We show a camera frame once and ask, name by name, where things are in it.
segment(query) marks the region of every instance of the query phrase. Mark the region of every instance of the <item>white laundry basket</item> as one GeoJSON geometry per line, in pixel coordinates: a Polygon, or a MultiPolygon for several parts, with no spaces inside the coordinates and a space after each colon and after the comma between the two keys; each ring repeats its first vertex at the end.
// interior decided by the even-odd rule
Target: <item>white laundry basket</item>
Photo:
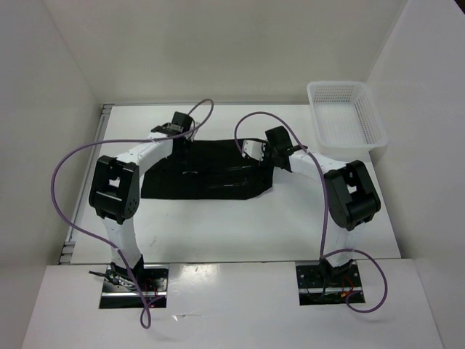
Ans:
{"type": "Polygon", "coordinates": [[[387,144],[370,89],[363,82],[311,82],[307,93],[321,153],[357,156],[387,144]]]}

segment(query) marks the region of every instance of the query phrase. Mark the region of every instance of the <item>white panel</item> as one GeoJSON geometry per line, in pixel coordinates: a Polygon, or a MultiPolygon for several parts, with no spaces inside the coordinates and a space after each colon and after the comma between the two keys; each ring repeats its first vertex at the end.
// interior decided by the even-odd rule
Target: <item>white panel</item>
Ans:
{"type": "Polygon", "coordinates": [[[405,0],[44,0],[100,102],[305,101],[361,80],[405,0]]]}
{"type": "Polygon", "coordinates": [[[368,79],[389,137],[376,173],[447,348],[464,346],[464,33],[453,0],[410,0],[368,79]]]}
{"type": "MultiPolygon", "coordinates": [[[[10,349],[21,346],[45,265],[58,261],[67,231],[50,200],[52,170],[94,137],[99,111],[40,1],[0,1],[0,47],[0,346],[10,349]]],[[[60,176],[69,215],[87,156],[60,176]]]]}
{"type": "MultiPolygon", "coordinates": [[[[48,267],[23,349],[49,348],[344,348],[441,349],[412,260],[381,260],[389,295],[372,314],[346,305],[299,306],[295,264],[172,265],[165,309],[99,310],[101,265],[48,267]]],[[[383,284],[359,261],[366,305],[383,284]]]]}
{"type": "MultiPolygon", "coordinates": [[[[190,108],[190,105],[113,107],[104,138],[144,138],[153,127],[171,120],[175,111],[188,112],[190,108]]],[[[200,121],[209,109],[209,106],[202,105],[193,117],[200,121]]],[[[305,145],[316,149],[308,105],[217,105],[195,138],[230,139],[237,121],[254,111],[269,111],[283,117],[305,145]]],[[[241,125],[238,136],[264,138],[265,130],[278,125],[268,116],[255,116],[241,125]]],[[[132,146],[127,143],[103,145],[100,155],[116,156],[132,146]]],[[[366,162],[373,183],[379,188],[368,154],[361,160],[366,162]]],[[[76,223],[106,236],[101,219],[88,204],[88,190],[84,191],[76,223]]],[[[375,258],[397,258],[399,249],[381,191],[378,193],[381,211],[360,234],[357,247],[375,258]]],[[[291,174],[282,169],[275,170],[273,187],[256,198],[143,199],[134,216],[136,240],[145,262],[317,260],[322,225],[321,184],[302,174],[291,174]]],[[[328,240],[339,232],[331,226],[328,240]]],[[[110,262],[108,245],[79,232],[75,232],[75,239],[73,263],[110,262]]]]}

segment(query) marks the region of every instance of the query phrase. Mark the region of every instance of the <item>white table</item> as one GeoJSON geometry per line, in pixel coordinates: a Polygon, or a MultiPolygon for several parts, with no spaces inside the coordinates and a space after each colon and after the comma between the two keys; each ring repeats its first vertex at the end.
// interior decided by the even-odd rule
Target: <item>white table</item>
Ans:
{"type": "MultiPolygon", "coordinates": [[[[171,121],[175,111],[192,105],[145,105],[113,107],[103,127],[103,139],[145,138],[155,126],[171,121]]],[[[209,106],[193,117],[200,121],[209,106]]],[[[217,105],[197,140],[233,137],[240,117],[252,111],[269,111],[284,118],[301,141],[316,150],[308,105],[217,105]]],[[[279,123],[267,116],[245,121],[239,137],[264,138],[264,131],[279,123]]],[[[99,155],[115,156],[132,145],[104,145],[99,155]]],[[[381,211],[367,225],[358,248],[374,258],[400,258],[392,226],[369,155],[362,159],[381,198],[381,211]]],[[[88,204],[93,167],[76,215],[76,223],[106,236],[99,217],[88,204]]],[[[134,216],[137,243],[145,262],[250,262],[317,260],[323,221],[321,185],[300,174],[276,169],[271,190],[248,201],[142,200],[134,216]]],[[[72,264],[110,262],[110,249],[84,234],[73,232],[76,241],[72,264]]]]}
{"type": "MultiPolygon", "coordinates": [[[[50,348],[344,348],[441,349],[412,260],[380,260],[389,283],[385,304],[371,314],[346,305],[299,306],[295,264],[171,265],[168,302],[153,309],[99,310],[103,265],[46,270],[23,349],[50,348]]],[[[367,308],[383,284],[373,264],[359,261],[367,308]]]]}

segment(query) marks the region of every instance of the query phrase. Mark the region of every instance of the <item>white wall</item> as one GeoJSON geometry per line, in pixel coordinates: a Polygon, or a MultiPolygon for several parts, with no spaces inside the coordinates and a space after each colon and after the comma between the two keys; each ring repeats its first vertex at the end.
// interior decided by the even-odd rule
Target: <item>white wall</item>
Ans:
{"type": "Polygon", "coordinates": [[[305,102],[366,80],[405,0],[44,3],[100,102],[305,102]]]}
{"type": "MultiPolygon", "coordinates": [[[[19,348],[45,265],[56,263],[66,227],[49,181],[66,151],[90,141],[99,108],[44,5],[0,1],[0,346],[19,348]]],[[[88,154],[60,177],[71,214],[88,154]]]]}
{"type": "Polygon", "coordinates": [[[453,0],[410,0],[368,79],[389,137],[376,173],[446,348],[464,346],[464,33],[453,0]]]}

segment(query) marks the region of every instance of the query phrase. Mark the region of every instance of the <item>folded black garment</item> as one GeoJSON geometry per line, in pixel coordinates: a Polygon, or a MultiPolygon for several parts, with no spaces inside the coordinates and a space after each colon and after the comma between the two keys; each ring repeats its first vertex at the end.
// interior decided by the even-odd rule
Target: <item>folded black garment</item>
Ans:
{"type": "Polygon", "coordinates": [[[146,171],[141,197],[245,200],[271,188],[272,179],[273,166],[242,157],[234,140],[194,140],[146,171]]]}

